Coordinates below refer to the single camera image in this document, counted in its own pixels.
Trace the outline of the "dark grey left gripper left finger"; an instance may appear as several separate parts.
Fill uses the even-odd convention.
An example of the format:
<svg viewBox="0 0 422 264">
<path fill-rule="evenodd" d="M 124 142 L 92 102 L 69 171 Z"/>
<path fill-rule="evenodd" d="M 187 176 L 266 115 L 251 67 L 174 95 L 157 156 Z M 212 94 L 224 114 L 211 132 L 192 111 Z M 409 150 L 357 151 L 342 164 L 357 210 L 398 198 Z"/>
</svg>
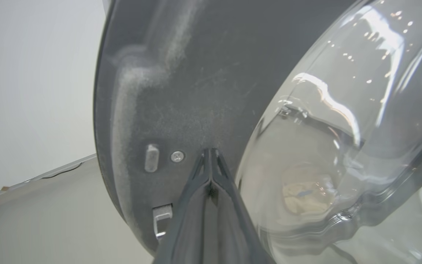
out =
<svg viewBox="0 0 422 264">
<path fill-rule="evenodd" d="M 156 264 L 201 264 L 204 259 L 204 216 L 210 187 L 210 150 L 198 156 L 165 236 L 156 252 Z"/>
</svg>

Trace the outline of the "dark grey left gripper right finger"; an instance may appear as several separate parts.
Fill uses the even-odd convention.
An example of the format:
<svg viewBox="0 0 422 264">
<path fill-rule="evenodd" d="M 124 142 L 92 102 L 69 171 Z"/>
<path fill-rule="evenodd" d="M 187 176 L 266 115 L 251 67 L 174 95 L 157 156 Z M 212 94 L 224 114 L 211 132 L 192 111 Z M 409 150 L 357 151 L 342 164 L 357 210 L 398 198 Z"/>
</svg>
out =
<svg viewBox="0 0 422 264">
<path fill-rule="evenodd" d="M 261 244 L 223 155 L 211 149 L 211 186 L 216 190 L 219 264 L 274 264 Z"/>
</svg>

